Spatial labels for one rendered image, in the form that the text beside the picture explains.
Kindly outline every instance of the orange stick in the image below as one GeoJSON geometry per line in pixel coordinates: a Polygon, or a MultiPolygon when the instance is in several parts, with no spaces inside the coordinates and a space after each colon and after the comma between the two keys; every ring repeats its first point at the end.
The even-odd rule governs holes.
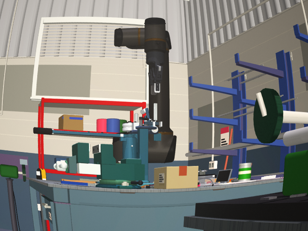
{"type": "MultiPolygon", "coordinates": [[[[232,133],[233,133],[233,128],[231,129],[231,132],[230,132],[229,145],[231,144],[232,133]]],[[[225,158],[225,167],[224,167],[224,170],[227,168],[228,158],[229,158],[229,156],[226,156],[226,158],[225,158]]]]}

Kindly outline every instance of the brown cardboard box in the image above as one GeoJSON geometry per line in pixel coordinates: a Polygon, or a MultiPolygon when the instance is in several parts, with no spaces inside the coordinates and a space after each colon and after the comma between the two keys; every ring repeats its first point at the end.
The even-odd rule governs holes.
{"type": "Polygon", "coordinates": [[[197,188],[198,170],[198,166],[154,168],[154,188],[197,188]]]}
{"type": "Polygon", "coordinates": [[[59,129],[83,131],[83,115],[62,115],[59,117],[59,129]]]}

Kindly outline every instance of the corrugated metal wall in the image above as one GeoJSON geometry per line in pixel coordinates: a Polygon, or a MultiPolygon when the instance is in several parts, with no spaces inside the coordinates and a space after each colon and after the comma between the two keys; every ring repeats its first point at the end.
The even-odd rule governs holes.
{"type": "MultiPolygon", "coordinates": [[[[0,0],[0,56],[6,56],[15,2],[0,0]]],[[[42,17],[161,17],[170,33],[171,62],[187,63],[208,51],[207,34],[262,0],[19,0],[9,57],[35,56],[42,17]]],[[[212,35],[216,47],[300,0],[270,0],[212,35]]]]}

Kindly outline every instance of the green wheel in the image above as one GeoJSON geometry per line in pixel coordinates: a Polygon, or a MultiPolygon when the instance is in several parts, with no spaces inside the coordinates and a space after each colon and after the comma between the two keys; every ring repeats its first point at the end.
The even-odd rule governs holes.
{"type": "Polygon", "coordinates": [[[280,134],[283,123],[283,106],[280,96],[274,89],[264,88],[261,91],[267,115],[262,117],[256,100],[254,105],[254,131],[261,143],[274,142],[280,134]]]}

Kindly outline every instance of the workbench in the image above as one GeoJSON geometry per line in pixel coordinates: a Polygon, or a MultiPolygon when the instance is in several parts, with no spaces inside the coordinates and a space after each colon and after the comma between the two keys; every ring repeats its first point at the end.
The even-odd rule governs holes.
{"type": "Polygon", "coordinates": [[[42,193],[44,219],[54,231],[189,230],[184,217],[196,203],[246,198],[282,192],[283,179],[253,180],[184,189],[111,189],[63,185],[29,179],[35,231],[40,230],[36,191],[42,193]]]}

